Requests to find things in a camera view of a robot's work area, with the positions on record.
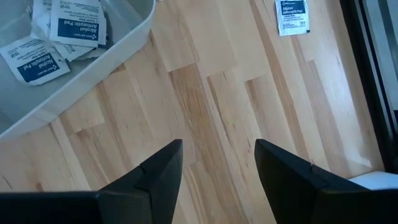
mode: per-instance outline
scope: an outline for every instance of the wood grain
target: wood grain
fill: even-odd
[[[383,170],[338,1],[279,37],[274,0],[157,3],[145,47],[49,125],[0,143],[0,190],[99,189],[175,138],[173,223],[275,223],[264,138],[342,177]]]

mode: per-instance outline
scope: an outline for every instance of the blue label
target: blue label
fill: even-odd
[[[58,19],[58,36],[98,41],[99,24]]]
[[[304,1],[281,1],[282,15],[304,14]]]
[[[33,61],[30,61],[17,68],[19,73],[24,78],[25,82],[29,83],[38,78],[41,78],[49,73],[55,72],[60,67],[57,65],[50,53],[47,53]]]

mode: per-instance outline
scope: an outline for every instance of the pile of packets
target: pile of packets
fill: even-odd
[[[106,18],[99,0],[34,0],[32,32],[2,49],[16,78],[41,85],[70,71],[68,62],[106,51]]]

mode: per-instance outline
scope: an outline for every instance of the alcohol prep pad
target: alcohol prep pad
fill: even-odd
[[[101,3],[95,0],[53,0],[50,40],[97,47],[103,26]]]
[[[275,0],[279,35],[296,35],[310,32],[306,0]]]
[[[28,85],[41,85],[70,71],[53,47],[31,36],[3,47],[0,53],[16,78]]]

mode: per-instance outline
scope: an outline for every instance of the white plastic bin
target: white plastic bin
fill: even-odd
[[[155,0],[101,0],[111,47],[97,59],[73,61],[71,72],[41,86],[16,80],[0,56],[0,141],[40,128],[65,111],[147,41]],[[33,0],[2,0],[0,47],[30,34]]]

